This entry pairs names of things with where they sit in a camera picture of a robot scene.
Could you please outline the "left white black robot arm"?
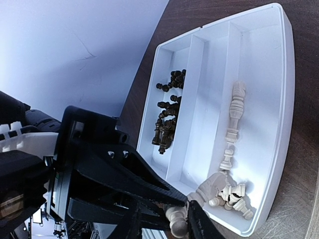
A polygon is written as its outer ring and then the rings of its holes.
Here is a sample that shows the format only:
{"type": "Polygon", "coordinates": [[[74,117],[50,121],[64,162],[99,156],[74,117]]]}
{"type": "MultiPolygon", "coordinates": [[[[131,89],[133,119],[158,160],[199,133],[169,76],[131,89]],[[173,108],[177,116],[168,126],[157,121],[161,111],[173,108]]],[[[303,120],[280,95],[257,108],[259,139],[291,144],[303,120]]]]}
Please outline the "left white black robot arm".
{"type": "Polygon", "coordinates": [[[160,204],[187,198],[161,179],[112,117],[66,108],[62,121],[0,95],[0,236],[43,204],[58,222],[115,225],[113,239],[169,230],[160,204]]]}

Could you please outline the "light chess piece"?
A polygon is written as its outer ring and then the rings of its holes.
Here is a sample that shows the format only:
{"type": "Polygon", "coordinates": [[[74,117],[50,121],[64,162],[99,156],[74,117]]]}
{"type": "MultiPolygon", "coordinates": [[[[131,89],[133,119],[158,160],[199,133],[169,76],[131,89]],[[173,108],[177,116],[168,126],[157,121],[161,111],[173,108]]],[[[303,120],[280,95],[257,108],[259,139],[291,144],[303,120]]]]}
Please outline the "light chess piece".
{"type": "Polygon", "coordinates": [[[169,220],[171,234],[176,238],[183,238],[188,233],[187,210],[184,207],[166,206],[164,208],[165,216],[169,220]]]}

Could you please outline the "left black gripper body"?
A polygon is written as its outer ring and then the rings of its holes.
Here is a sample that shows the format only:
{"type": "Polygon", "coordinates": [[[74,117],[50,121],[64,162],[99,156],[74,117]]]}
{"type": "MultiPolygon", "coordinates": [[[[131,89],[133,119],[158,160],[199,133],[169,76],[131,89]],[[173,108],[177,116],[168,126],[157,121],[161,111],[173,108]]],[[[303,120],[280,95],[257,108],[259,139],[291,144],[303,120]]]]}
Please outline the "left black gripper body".
{"type": "Polygon", "coordinates": [[[116,125],[115,118],[66,108],[47,206],[57,221],[118,224],[128,212],[140,161],[116,125]]]}

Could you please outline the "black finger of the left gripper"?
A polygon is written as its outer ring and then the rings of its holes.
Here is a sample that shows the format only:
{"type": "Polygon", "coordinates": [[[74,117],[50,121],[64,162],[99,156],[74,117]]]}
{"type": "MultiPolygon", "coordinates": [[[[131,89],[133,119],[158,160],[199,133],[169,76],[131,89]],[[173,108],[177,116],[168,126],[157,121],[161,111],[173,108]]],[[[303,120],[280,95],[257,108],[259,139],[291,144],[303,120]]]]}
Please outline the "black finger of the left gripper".
{"type": "Polygon", "coordinates": [[[145,207],[133,200],[129,207],[97,205],[71,198],[67,214],[75,221],[115,225],[109,239],[140,239],[142,229],[169,231],[169,222],[162,210],[148,214],[145,207]]]}
{"type": "Polygon", "coordinates": [[[81,147],[76,156],[76,171],[105,187],[151,202],[181,207],[187,202],[131,146],[81,147]]]}

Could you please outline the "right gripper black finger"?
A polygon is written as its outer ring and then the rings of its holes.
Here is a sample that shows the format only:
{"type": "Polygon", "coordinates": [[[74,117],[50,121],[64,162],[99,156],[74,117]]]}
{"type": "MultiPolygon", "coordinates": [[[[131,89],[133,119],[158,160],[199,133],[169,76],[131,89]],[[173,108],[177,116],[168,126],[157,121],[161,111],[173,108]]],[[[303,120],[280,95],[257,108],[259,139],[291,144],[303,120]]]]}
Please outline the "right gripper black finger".
{"type": "Polygon", "coordinates": [[[188,201],[187,223],[190,239],[224,239],[196,200],[188,201]]]}

